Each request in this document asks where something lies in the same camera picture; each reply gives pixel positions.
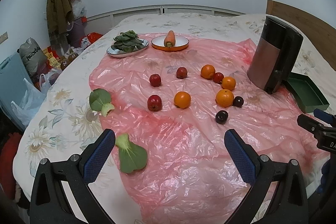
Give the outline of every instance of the wooden headboard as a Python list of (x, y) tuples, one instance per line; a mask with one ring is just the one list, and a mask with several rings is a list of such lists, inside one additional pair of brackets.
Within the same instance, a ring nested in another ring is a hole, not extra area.
[(336, 71), (336, 29), (295, 7), (267, 0), (266, 14), (279, 17), (300, 29)]

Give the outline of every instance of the mattress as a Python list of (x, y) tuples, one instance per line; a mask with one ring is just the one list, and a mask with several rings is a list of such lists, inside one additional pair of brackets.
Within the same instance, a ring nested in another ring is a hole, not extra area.
[[(106, 54), (113, 37), (125, 30), (164, 33), (172, 29), (177, 33), (220, 41), (241, 42), (250, 38), (257, 44), (265, 17), (265, 14), (217, 17), (178, 13), (135, 15), (123, 20), (66, 68), (27, 127), (13, 163), (14, 177), (27, 198), (31, 197), (34, 175), (42, 158), (62, 161), (75, 153), (81, 154), (102, 132), (98, 114), (92, 112), (88, 104), (91, 92), (89, 75)], [(336, 114), (336, 72), (309, 39), (302, 35), (304, 40), (293, 72), (308, 75), (328, 99), (330, 107), (327, 112)], [(320, 169), (326, 160), (316, 161), (311, 173), (305, 177), (306, 182), (311, 182), (307, 187), (308, 195), (317, 188)], [(68, 185), (64, 183), (63, 186), (75, 215), (85, 220)], [(127, 194), (112, 156), (109, 156), (97, 180), (89, 187), (116, 223), (142, 223), (140, 208)], [(266, 208), (267, 203), (263, 204), (256, 219)]]

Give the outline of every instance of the carrot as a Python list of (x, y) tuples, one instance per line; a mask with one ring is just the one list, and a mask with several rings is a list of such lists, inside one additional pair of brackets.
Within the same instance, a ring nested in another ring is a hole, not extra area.
[(165, 47), (171, 48), (174, 47), (176, 44), (176, 39), (175, 39), (175, 34), (173, 31), (169, 31), (169, 33), (167, 34), (163, 44), (165, 45)]

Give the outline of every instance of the wall outlet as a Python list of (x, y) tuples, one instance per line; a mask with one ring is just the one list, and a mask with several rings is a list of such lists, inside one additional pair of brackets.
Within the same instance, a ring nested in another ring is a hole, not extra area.
[(0, 44), (8, 39), (8, 34), (5, 32), (2, 36), (0, 36)]

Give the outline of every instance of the plate with leafy greens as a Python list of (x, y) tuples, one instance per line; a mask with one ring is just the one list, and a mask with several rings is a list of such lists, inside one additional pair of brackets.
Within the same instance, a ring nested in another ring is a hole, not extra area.
[(139, 36), (133, 30), (121, 32), (120, 35), (113, 39), (113, 45), (106, 52), (116, 58), (131, 56), (143, 51), (149, 45), (147, 40), (139, 39)]

